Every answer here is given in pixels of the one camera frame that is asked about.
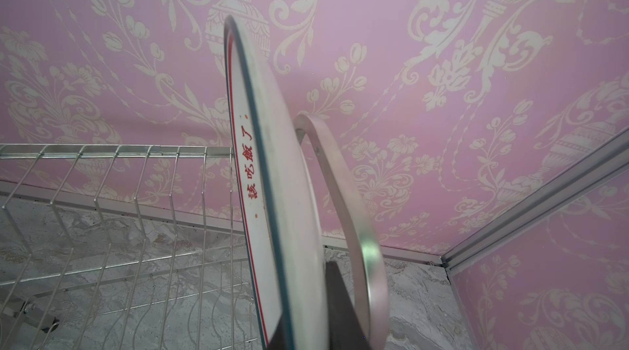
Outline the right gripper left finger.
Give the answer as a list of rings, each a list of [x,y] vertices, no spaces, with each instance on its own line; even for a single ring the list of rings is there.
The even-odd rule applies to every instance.
[[[283,323],[280,322],[267,345],[267,350],[285,350]]]

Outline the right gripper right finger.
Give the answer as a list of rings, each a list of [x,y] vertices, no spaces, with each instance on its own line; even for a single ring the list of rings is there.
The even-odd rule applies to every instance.
[[[360,327],[342,273],[336,262],[325,263],[325,284],[329,319],[329,348],[332,350],[369,350],[370,344]]]

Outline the sunburst plate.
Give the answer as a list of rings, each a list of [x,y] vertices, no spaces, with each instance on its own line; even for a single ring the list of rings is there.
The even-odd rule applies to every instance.
[[[224,23],[234,162],[264,348],[329,348],[325,262],[305,160],[278,83],[242,19]]]

